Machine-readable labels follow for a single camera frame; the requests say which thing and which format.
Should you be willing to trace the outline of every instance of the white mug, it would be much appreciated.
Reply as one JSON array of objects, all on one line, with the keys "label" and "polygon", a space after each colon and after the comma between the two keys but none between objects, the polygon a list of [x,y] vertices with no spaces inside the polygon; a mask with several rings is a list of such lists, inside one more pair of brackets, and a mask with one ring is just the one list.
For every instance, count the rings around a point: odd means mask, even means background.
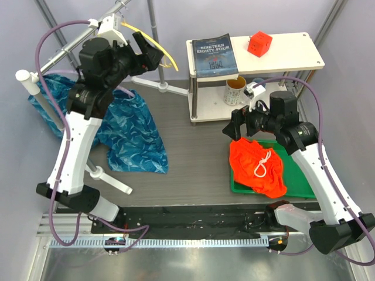
[{"label": "white mug", "polygon": [[246,80],[239,76],[237,79],[227,80],[224,92],[224,102],[227,105],[237,105],[241,102],[242,93],[246,87]]}]

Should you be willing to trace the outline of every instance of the orange dice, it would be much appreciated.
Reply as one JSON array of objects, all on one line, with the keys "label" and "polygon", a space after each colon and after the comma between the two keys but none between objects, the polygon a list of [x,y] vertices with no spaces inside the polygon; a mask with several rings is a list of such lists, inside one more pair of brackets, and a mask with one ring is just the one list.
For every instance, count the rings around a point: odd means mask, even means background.
[{"label": "orange dice", "polygon": [[272,37],[270,35],[265,34],[262,31],[258,31],[250,38],[247,51],[256,55],[257,57],[261,57],[266,54],[270,48],[271,42]]}]

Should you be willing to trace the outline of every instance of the white drawstring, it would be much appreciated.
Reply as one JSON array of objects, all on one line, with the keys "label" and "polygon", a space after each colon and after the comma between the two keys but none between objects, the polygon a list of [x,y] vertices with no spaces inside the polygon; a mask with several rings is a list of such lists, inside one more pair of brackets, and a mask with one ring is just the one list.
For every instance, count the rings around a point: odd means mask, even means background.
[{"label": "white drawstring", "polygon": [[[256,175],[257,177],[264,177],[267,174],[267,169],[265,168],[265,166],[263,165],[263,163],[267,162],[267,160],[270,157],[271,157],[271,151],[269,150],[267,152],[265,158],[262,158],[262,160],[259,161],[258,166],[254,170],[254,175]],[[257,170],[259,169],[259,167],[262,167],[264,169],[264,173],[261,176],[259,174],[257,174]]]}]

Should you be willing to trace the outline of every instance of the book cover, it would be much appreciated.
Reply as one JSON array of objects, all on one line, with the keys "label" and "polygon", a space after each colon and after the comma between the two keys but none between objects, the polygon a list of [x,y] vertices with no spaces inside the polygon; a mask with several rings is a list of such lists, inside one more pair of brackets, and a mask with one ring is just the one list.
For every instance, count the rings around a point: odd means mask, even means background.
[{"label": "book cover", "polygon": [[218,81],[238,77],[229,34],[193,40],[195,71],[198,81]]}]

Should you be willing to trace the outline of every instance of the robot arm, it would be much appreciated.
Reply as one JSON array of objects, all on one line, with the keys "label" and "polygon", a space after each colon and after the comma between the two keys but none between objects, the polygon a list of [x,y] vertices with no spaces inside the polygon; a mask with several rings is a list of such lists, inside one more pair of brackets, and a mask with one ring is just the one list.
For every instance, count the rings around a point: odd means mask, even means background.
[{"label": "robot arm", "polygon": [[[296,97],[288,91],[277,91],[270,94],[269,103],[266,103],[262,100],[265,96],[262,86],[252,91],[250,85],[248,91],[252,92],[250,105],[232,112],[231,121],[223,133],[237,141],[241,138],[241,124],[246,124],[247,136],[258,131],[273,133],[305,174],[322,210],[321,215],[312,214],[280,201],[267,207],[268,223],[275,227],[287,225],[309,235],[316,248],[325,254],[361,240],[363,231],[342,204],[321,167],[316,128],[309,122],[299,121]],[[323,155],[340,192],[370,231],[375,226],[373,214],[362,214],[348,195],[328,160],[324,146]]]},{"label": "robot arm", "polygon": [[[127,76],[155,70],[163,53],[152,47],[140,32],[135,32],[133,37],[142,52],[135,54],[130,44],[117,31],[119,22],[115,15],[104,18],[98,31],[99,37],[84,42],[79,53],[79,79],[69,91],[66,105],[66,120],[71,132],[69,151],[55,200],[78,212],[90,213],[122,228],[124,212],[119,206],[100,196],[98,190],[83,184],[84,170],[94,137],[113,101],[113,90]],[[50,177],[46,183],[37,185],[36,192],[47,198],[51,198],[66,141],[65,132]]]}]

